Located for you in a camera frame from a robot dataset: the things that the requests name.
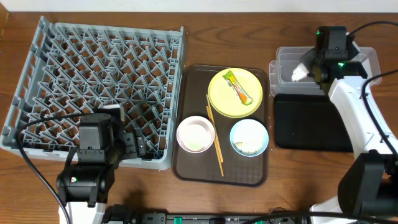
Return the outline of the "grey plastic dishwasher rack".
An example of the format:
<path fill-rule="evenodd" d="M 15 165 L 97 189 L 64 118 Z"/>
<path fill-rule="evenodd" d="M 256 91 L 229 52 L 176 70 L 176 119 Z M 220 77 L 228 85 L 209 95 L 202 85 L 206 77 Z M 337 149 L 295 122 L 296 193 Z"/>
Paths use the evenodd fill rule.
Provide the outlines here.
<path fill-rule="evenodd" d="M 17 132 L 34 159 L 64 161 L 79 144 L 78 113 L 124 107 L 125 130 L 141 128 L 146 154 L 125 167 L 166 170 L 172 161 L 185 62 L 184 30 L 164 31 L 41 18 L 1 131 L 18 154 Z"/>

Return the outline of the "clear plastic waste bin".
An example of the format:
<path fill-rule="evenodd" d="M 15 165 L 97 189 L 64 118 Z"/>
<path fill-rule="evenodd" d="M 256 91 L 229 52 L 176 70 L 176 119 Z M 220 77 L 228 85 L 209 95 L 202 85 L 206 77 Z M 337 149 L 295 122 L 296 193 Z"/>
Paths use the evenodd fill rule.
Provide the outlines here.
<path fill-rule="evenodd" d="M 276 60 L 269 64 L 269 83 L 271 95 L 299 94 L 324 95 L 312 77 L 299 82 L 292 81 L 293 70 L 299 65 L 300 57 L 312 47 L 280 47 L 276 52 Z M 353 60 L 360 61 L 368 77 L 381 73 L 376 51 L 371 47 L 360 47 L 359 54 Z"/>

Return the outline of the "white napkin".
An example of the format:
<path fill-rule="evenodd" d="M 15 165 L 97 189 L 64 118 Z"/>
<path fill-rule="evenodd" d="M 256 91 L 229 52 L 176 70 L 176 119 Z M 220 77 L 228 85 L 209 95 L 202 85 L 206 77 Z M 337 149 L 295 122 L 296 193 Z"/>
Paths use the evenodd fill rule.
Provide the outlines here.
<path fill-rule="evenodd" d="M 303 63 L 300 63 L 292 72 L 292 81 L 299 82 L 300 80 L 307 78 L 309 73 L 310 72 L 307 67 Z"/>

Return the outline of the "wooden chopstick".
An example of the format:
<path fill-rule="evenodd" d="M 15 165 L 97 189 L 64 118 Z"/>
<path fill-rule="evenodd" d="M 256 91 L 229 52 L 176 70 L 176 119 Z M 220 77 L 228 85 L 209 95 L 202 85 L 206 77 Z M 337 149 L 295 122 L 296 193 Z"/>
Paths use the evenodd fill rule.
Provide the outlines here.
<path fill-rule="evenodd" d="M 213 114 L 212 114 L 210 106 L 207 106 L 206 110 L 207 110 L 210 122 L 212 123 L 213 128 L 215 130 L 215 140 L 214 140 L 214 142 L 215 142 L 216 155 L 218 157 L 218 164 L 219 164 L 219 167 L 220 167 L 221 176 L 223 177 L 224 176 L 223 158 L 222 158 L 222 154 L 221 154 L 221 147 L 220 147 L 220 143 L 219 143 L 219 139 L 218 139 L 218 134 L 217 134 L 217 131 L 216 131 L 216 125 L 215 125 L 215 122 L 214 122 L 214 119 L 213 119 Z"/>
<path fill-rule="evenodd" d="M 218 135 L 217 135 L 217 131 L 216 131 L 216 124 L 215 124 L 215 121 L 214 121 L 213 112 L 211 110 L 211 104 L 210 104 L 210 99 L 209 99 L 208 94 L 206 94 L 206 100 L 207 100 L 208 116 L 209 116 L 210 121 L 211 121 L 211 123 L 213 125 L 213 128 L 215 130 L 216 153 L 217 153 L 217 156 L 218 156 L 218 159 L 219 159 L 220 163 L 223 163 L 223 157 L 222 157 L 221 148 L 220 148 L 220 144 L 219 144 L 219 141 L 218 141 Z"/>

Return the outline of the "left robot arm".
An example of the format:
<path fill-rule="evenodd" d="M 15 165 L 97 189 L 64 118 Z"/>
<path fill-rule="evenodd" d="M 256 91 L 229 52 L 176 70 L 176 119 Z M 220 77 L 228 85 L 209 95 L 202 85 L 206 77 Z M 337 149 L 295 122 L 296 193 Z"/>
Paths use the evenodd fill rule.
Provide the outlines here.
<path fill-rule="evenodd" d="M 125 132 L 124 120 L 122 113 L 105 110 L 81 118 L 80 144 L 57 177 L 62 207 L 72 223 L 139 223 L 127 205 L 106 205 L 120 163 L 145 153 L 143 138 Z"/>

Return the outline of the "light blue bowl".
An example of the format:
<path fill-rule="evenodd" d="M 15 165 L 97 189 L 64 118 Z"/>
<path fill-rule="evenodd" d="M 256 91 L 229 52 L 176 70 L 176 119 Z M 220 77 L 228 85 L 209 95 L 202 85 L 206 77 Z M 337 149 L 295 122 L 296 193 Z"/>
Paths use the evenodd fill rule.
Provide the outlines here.
<path fill-rule="evenodd" d="M 259 121 L 242 119 L 231 128 L 229 141 L 238 154 L 245 157 L 256 157 L 268 148 L 269 133 Z"/>

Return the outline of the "yellow round plate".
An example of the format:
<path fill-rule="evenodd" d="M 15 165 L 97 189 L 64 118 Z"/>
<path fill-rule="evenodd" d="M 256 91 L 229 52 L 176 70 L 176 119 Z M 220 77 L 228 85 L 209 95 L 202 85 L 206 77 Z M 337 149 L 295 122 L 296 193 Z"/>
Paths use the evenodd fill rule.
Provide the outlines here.
<path fill-rule="evenodd" d="M 231 70 L 245 92 L 253 99 L 250 105 L 243 105 L 223 75 Z M 260 78 L 243 68 L 226 68 L 218 72 L 208 85 L 208 96 L 212 107 L 229 118 L 243 118 L 253 114 L 261 105 L 263 86 Z"/>

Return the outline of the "green orange snack wrapper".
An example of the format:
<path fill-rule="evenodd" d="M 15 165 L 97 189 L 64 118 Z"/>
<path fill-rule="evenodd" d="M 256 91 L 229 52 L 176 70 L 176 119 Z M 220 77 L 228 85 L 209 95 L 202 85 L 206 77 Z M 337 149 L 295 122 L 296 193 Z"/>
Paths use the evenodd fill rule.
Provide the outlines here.
<path fill-rule="evenodd" d="M 234 90 L 236 96 L 240 99 L 240 102 L 243 105 L 247 106 L 253 102 L 253 99 L 245 92 L 245 90 L 240 85 L 231 70 L 227 71 L 227 73 L 223 75 L 223 78 L 226 80 L 227 84 Z"/>

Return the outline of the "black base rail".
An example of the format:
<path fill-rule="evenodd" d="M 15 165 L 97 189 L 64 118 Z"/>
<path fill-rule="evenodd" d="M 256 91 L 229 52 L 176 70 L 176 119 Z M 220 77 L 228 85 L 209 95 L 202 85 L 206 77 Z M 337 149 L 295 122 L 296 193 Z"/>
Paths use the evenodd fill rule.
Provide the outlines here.
<path fill-rule="evenodd" d="M 262 216 L 252 215 L 188 215 L 166 213 L 136 213 L 122 205 L 105 210 L 99 223 L 121 224 L 242 224 L 242 223 L 326 223 L 328 219 L 338 223 L 353 223 L 359 217 L 336 212 L 275 212 Z"/>

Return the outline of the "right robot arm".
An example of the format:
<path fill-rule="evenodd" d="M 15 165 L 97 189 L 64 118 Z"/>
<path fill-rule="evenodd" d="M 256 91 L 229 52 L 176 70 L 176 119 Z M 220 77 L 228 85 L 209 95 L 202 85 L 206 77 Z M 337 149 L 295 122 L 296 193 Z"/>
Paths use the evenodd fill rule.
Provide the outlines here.
<path fill-rule="evenodd" d="M 397 216 L 397 138 L 371 93 L 369 76 L 355 60 L 359 47 L 343 26 L 321 26 L 316 46 L 301 56 L 292 74 L 314 78 L 339 112 L 354 152 L 337 196 L 310 207 L 311 223 L 354 223 Z"/>

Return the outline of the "brown plastic serving tray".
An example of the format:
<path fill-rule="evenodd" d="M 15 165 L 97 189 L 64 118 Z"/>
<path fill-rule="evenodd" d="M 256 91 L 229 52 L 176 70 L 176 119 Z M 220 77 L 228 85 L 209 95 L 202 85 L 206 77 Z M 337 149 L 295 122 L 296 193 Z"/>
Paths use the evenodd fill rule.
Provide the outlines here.
<path fill-rule="evenodd" d="M 187 68 L 180 90 L 178 123 L 190 116 L 208 117 L 205 94 L 208 92 L 211 79 L 224 69 L 212 65 L 192 65 Z M 220 171 L 214 146 L 195 154 L 185 151 L 175 142 L 172 159 L 172 171 L 175 176 L 181 180 L 212 184 L 245 187 L 262 185 L 268 176 L 268 152 L 255 157 L 245 157 L 237 153 L 229 141 L 229 134 L 239 119 L 228 118 L 215 110 L 212 112 L 217 133 L 220 135 L 223 171 Z"/>

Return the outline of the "pink bowl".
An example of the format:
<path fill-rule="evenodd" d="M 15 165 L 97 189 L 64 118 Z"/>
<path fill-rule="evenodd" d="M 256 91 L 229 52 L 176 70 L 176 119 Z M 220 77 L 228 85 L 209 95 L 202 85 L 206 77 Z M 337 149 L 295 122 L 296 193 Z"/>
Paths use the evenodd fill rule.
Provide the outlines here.
<path fill-rule="evenodd" d="M 202 116 L 185 118 L 177 128 L 178 145 L 189 153 L 205 152 L 215 140 L 215 130 L 209 119 Z"/>

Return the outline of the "black plastic tray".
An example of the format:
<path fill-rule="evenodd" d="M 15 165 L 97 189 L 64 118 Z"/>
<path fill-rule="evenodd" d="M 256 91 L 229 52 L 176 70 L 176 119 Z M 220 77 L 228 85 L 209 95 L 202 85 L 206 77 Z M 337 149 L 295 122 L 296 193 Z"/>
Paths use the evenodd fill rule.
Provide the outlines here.
<path fill-rule="evenodd" d="M 284 149 L 353 152 L 342 118 L 327 96 L 276 95 L 274 139 Z"/>

